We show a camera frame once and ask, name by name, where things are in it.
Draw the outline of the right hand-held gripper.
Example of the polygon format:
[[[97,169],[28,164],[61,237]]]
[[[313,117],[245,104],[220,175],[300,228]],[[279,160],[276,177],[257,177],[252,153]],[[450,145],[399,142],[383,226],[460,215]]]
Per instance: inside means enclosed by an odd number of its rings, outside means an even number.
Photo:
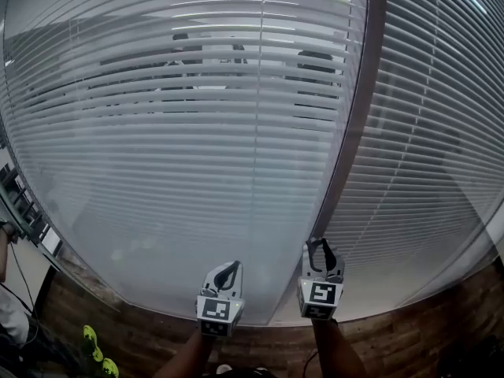
[[[316,267],[314,256],[322,246],[326,273]],[[298,279],[301,317],[329,321],[343,294],[345,262],[336,246],[326,238],[307,240],[302,247],[302,276]]]

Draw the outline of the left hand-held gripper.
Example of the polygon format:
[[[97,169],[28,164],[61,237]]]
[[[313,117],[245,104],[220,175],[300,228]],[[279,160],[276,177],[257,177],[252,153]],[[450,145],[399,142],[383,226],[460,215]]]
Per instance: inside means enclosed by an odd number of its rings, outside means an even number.
[[[207,273],[196,300],[199,330],[203,335],[230,337],[243,313],[243,265],[232,261]]]

